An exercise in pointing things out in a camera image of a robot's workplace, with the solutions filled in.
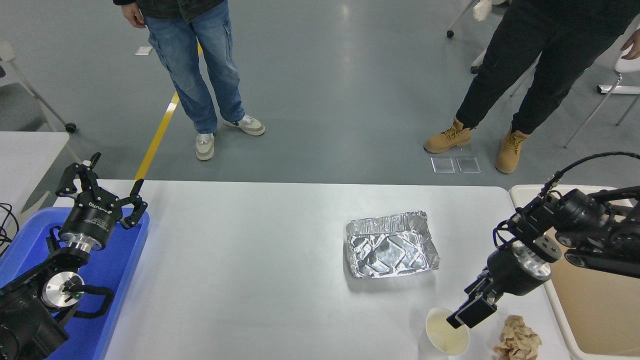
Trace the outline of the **person's hand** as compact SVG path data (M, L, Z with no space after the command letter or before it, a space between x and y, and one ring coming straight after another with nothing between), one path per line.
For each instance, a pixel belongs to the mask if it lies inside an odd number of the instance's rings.
M640 29L636 29L620 48L621 59L635 60L640 57Z
M120 6L122 15L134 28L146 28L146 21L137 2L131 2Z

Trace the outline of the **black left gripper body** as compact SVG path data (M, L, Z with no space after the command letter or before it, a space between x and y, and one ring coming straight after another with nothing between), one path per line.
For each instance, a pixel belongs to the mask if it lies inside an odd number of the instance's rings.
M122 210L104 203L77 202L71 208L58 237L67 245L82 244L85 248L103 249L122 218Z

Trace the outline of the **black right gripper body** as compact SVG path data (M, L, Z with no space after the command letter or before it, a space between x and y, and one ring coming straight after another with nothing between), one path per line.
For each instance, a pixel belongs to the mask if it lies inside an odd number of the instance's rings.
M503 248L487 258L496 293L525 296L551 279L551 266L528 248Z

